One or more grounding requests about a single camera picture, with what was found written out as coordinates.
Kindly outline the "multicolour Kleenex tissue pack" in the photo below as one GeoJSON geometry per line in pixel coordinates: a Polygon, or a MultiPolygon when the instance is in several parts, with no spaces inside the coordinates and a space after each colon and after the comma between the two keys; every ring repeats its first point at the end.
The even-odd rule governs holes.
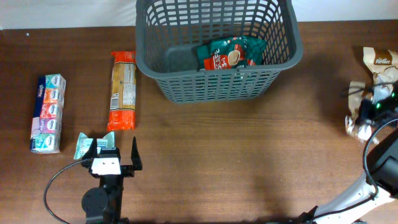
{"type": "Polygon", "coordinates": [[[38,79],[30,133],[31,152],[60,152],[66,83],[59,73],[44,75],[38,79]]]}

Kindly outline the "beige brown grain bag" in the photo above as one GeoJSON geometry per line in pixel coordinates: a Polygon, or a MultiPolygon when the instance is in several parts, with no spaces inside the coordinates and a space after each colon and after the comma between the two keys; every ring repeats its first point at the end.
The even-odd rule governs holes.
{"type": "Polygon", "coordinates": [[[376,117],[376,103],[382,98],[381,87],[370,87],[363,82],[352,81],[348,88],[348,108],[345,130],[348,135],[366,142],[372,134],[376,117]]]}

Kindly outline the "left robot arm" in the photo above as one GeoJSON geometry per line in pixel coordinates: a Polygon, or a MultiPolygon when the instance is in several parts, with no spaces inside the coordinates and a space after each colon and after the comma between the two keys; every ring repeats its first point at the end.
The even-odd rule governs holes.
{"type": "Polygon", "coordinates": [[[131,163],[120,164],[121,155],[117,147],[97,150],[93,140],[88,152],[81,159],[82,166],[91,176],[99,179],[99,186],[89,189],[81,200],[87,223],[127,224],[129,219],[121,216],[124,179],[133,178],[142,170],[142,161],[136,138],[132,140],[131,163]]]}

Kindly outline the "beige white rice bag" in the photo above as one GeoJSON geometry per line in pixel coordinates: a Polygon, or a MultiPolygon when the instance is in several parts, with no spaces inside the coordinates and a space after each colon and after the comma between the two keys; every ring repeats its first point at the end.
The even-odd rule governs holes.
{"type": "Polygon", "coordinates": [[[363,62],[372,73],[374,84],[397,81],[397,52],[363,47],[363,62]]]}

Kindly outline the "green Nescafe coffee bag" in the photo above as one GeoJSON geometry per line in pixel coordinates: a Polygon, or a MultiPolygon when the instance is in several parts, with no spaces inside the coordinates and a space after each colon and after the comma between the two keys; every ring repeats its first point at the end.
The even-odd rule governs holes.
{"type": "Polygon", "coordinates": [[[226,70],[262,63],[267,42],[253,36],[226,37],[212,40],[197,48],[200,70],[226,70]]]}

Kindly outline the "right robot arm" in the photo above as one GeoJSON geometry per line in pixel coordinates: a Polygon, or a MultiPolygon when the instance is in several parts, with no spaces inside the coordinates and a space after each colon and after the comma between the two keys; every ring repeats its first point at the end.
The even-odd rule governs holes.
{"type": "Polygon", "coordinates": [[[343,94],[351,111],[346,132],[365,143],[363,173],[332,201],[303,213],[300,223],[356,223],[397,200],[397,82],[351,82],[343,94]]]}

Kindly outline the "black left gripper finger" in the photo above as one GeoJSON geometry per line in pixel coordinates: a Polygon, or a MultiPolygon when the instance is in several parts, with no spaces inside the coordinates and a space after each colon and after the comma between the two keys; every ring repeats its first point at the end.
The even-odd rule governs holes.
{"type": "Polygon", "coordinates": [[[97,154],[97,140],[93,139],[88,151],[85,154],[85,159],[94,159],[97,154]]]}
{"type": "Polygon", "coordinates": [[[139,155],[139,151],[137,148],[136,137],[133,137],[133,140],[132,140],[131,161],[132,161],[133,166],[141,166],[142,165],[141,157],[139,155]]]}

